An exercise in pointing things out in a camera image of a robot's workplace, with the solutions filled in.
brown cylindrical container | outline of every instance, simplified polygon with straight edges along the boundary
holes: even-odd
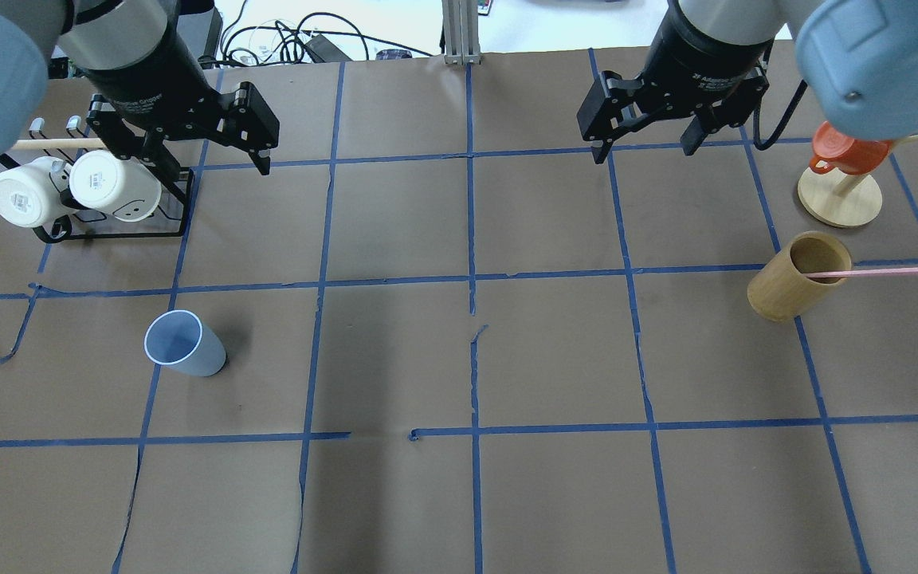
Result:
[[[852,255],[834,236],[819,231],[798,234],[753,277],[746,294],[750,305],[764,319],[793,319],[832,290],[845,278],[810,279],[803,273],[849,271]]]

robotic arm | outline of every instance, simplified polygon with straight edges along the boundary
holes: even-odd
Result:
[[[176,6],[159,0],[0,0],[0,153],[14,144],[44,97],[48,55],[58,44],[100,91],[88,122],[120,159],[137,157],[171,181],[179,164],[163,141],[207,138],[244,150],[260,173],[269,173],[278,119],[248,81],[227,94],[208,86],[176,35]]]
[[[576,114],[596,163],[615,140],[654,121],[692,117],[681,137],[686,155],[724,126],[742,126],[769,86],[760,56],[784,25],[802,77],[839,131],[883,140],[918,130],[918,2],[668,4],[644,69],[633,80],[599,73]]]

mug handle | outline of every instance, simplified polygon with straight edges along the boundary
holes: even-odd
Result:
[[[827,160],[823,159],[819,155],[814,155],[813,159],[810,159],[810,170],[813,170],[814,174],[824,175],[827,171],[834,169],[834,166],[831,166],[830,163],[827,163]]]

pink stick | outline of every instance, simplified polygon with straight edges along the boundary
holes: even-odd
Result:
[[[853,269],[853,271],[823,271],[803,273],[810,279],[831,279],[832,277],[889,277],[895,275],[918,275],[918,266],[900,266],[890,269]]]

orange cup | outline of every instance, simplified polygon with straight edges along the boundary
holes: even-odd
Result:
[[[869,174],[892,152],[893,142],[857,140],[824,121],[813,134],[813,159],[810,170],[826,174],[835,167],[848,175]]]

